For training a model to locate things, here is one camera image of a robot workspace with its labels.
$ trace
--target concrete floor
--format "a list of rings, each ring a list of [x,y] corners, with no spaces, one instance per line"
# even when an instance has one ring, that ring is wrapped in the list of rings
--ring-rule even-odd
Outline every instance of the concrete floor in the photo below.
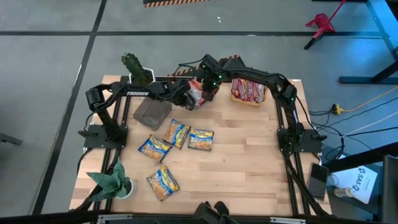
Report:
[[[382,0],[370,2],[378,8],[384,7]],[[10,30],[91,31],[100,4],[100,0],[0,0],[0,34]],[[330,14],[337,5],[337,2],[311,0],[211,0],[146,9],[141,1],[109,0],[99,31],[314,31],[316,28],[307,28],[304,24],[315,14]],[[337,31],[344,32],[380,31],[369,4],[365,3],[344,5],[333,25]],[[391,22],[387,33],[397,30],[396,27],[397,24]],[[103,75],[127,75],[120,62],[123,53],[135,53],[145,67],[153,68],[158,75],[171,73],[178,63],[193,61],[205,54],[215,58],[238,54],[250,67],[302,79],[310,110],[327,110],[333,103],[350,109],[392,88],[338,83],[339,76],[373,76],[394,61],[384,39],[363,34],[324,37],[308,51],[303,50],[303,46],[310,37],[304,36],[97,36],[43,212],[68,210],[84,142],[77,131],[82,129],[89,113],[84,92],[99,84]],[[0,36],[0,132],[24,139],[21,146],[0,144],[0,178],[3,180],[0,217],[30,212],[88,38]],[[358,112],[396,95],[391,93]],[[398,102],[392,102],[335,128],[342,133],[350,132],[395,112],[397,107]],[[330,123],[350,115],[331,116]],[[312,119],[324,122],[326,118]],[[395,116],[369,129],[388,128],[397,123],[398,116]],[[339,146],[337,136],[325,134],[329,137],[325,144]],[[395,130],[362,135],[358,139],[374,148],[396,141],[397,135]],[[346,152],[354,154],[365,150],[360,143],[346,140]],[[331,198],[331,206],[339,217],[371,218],[370,214],[340,200]]]

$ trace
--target smartphone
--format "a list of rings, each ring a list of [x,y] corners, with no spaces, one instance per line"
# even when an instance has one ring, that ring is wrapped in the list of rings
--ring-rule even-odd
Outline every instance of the smartphone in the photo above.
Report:
[[[328,173],[328,168],[315,163],[312,164],[307,188],[314,198],[324,201]]]

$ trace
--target ramen packet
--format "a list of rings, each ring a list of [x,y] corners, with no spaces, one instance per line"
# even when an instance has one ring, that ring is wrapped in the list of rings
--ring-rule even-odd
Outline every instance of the ramen packet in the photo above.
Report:
[[[167,166],[162,166],[157,172],[147,177],[147,180],[154,190],[157,199],[161,201],[180,190],[178,183],[175,181]]]
[[[200,130],[191,128],[188,139],[188,148],[211,150],[213,145],[214,131]]]
[[[157,162],[162,162],[170,148],[171,146],[164,143],[163,140],[157,139],[151,135],[149,139],[147,139],[143,145],[138,148],[138,151],[153,158]]]
[[[163,140],[181,149],[185,139],[187,138],[188,130],[190,128],[190,126],[183,125],[175,119],[172,119],[172,122],[170,123],[169,129],[164,135]]]

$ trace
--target wooden table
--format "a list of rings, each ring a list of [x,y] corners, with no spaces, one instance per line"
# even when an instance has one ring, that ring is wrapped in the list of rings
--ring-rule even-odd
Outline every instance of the wooden table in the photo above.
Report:
[[[119,80],[120,76],[105,75],[103,83]],[[291,82],[298,89],[297,94],[307,108],[301,81]],[[173,105],[173,110],[157,131],[151,131],[132,117],[143,98],[131,99],[127,121],[129,137],[122,150],[121,161],[126,175],[137,180],[138,193],[124,200],[114,199],[112,211],[193,214],[200,202],[209,201],[214,205],[222,200],[232,215],[292,215],[286,170],[276,135],[278,121],[275,101],[269,93],[268,100],[260,107],[244,105],[230,99],[229,89],[229,83],[222,84],[215,99],[206,102],[196,111]],[[299,119],[309,128],[300,105],[297,108]],[[112,114],[113,107],[108,109]],[[182,150],[176,147],[171,149],[162,164],[170,169],[180,190],[160,202],[146,177],[161,165],[137,149],[149,134],[162,138],[172,118],[197,129],[213,130],[214,145],[211,152],[188,149],[187,142]],[[93,121],[100,124],[96,116]],[[93,149],[81,162],[70,208],[79,206],[95,187],[96,184],[86,172],[99,172],[103,156],[104,149]],[[318,161],[309,153],[301,153],[301,158],[307,181],[311,163]],[[297,186],[295,192],[299,212],[303,213]],[[327,195],[320,204],[331,213]]]

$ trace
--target clear plastic container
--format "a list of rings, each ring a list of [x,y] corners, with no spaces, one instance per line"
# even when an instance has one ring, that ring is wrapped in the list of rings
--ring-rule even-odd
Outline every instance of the clear plastic container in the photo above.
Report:
[[[156,131],[162,125],[167,115],[172,110],[172,104],[167,101],[159,102],[151,98],[145,98],[132,115],[141,124]]]

